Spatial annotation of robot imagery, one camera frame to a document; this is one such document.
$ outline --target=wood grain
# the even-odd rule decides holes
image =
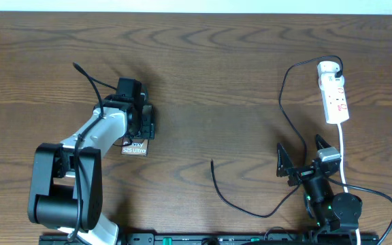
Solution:
[[[119,76],[141,80],[155,106],[149,156],[113,148],[103,160],[103,212],[113,221],[159,233],[311,225],[301,192],[269,219],[227,207],[209,160],[226,198],[271,211],[290,191],[275,175],[276,143],[295,162],[302,154],[277,105],[283,75],[326,54],[345,65],[347,179],[392,196],[392,16],[0,12],[0,244],[36,244],[50,232],[27,218],[34,151],[77,130],[96,100],[73,61],[110,84]],[[310,157],[316,133],[338,147],[315,65],[292,70],[283,96]],[[361,230],[382,234],[391,204],[354,193],[364,202]]]

